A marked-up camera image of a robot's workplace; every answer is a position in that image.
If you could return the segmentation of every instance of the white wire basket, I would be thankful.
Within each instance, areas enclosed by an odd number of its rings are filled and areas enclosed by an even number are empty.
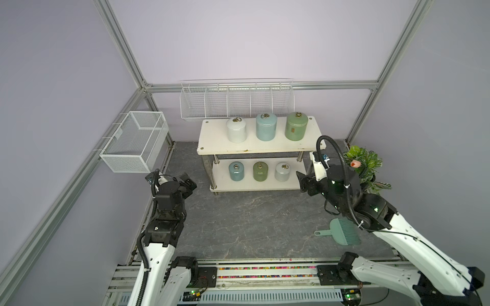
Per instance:
[[[254,118],[273,113],[278,117],[294,112],[292,82],[216,84],[182,87],[180,114],[186,121],[212,118]]]
[[[129,112],[100,157],[113,172],[149,173],[168,131],[162,112]]]

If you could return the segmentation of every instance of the light blue ceramic jar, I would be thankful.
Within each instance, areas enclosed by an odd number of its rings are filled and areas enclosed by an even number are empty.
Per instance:
[[[262,141],[271,141],[275,137],[275,130],[277,126],[276,115],[259,114],[256,118],[256,133],[257,138]]]
[[[244,172],[244,164],[241,162],[232,162],[228,166],[228,170],[230,171],[230,177],[233,181],[241,181],[245,177]]]

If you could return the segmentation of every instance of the white ceramic jar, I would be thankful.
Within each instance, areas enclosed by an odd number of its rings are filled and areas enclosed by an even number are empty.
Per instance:
[[[241,143],[246,140],[246,122],[240,117],[228,119],[226,122],[228,130],[228,140],[234,143]]]
[[[289,179],[290,172],[291,166],[289,166],[287,163],[278,163],[276,165],[274,177],[280,182],[285,182]]]

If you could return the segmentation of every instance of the teal dustpan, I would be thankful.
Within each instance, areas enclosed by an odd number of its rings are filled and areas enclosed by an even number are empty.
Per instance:
[[[335,242],[341,245],[360,244],[361,240],[357,234],[354,223],[348,219],[333,219],[330,221],[330,230],[315,231],[317,236],[331,235]]]

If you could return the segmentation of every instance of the jar lid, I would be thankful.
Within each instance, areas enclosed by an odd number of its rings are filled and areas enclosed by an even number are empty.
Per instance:
[[[306,125],[308,123],[308,116],[304,113],[293,112],[288,115],[288,123],[292,125]]]
[[[267,164],[265,162],[256,162],[253,165],[253,171],[258,173],[258,174],[267,173],[268,169],[269,169],[269,167],[267,166]]]
[[[244,119],[240,117],[233,117],[228,119],[226,122],[226,127],[230,130],[242,130],[246,126],[246,122]]]
[[[256,120],[259,125],[275,125],[277,116],[273,113],[258,114]]]
[[[241,162],[232,162],[228,166],[228,170],[230,170],[230,172],[233,173],[239,173],[243,170],[243,168],[244,168],[244,164],[242,164]]]
[[[277,173],[290,173],[291,172],[291,166],[289,166],[287,163],[278,163],[276,165],[276,172]]]

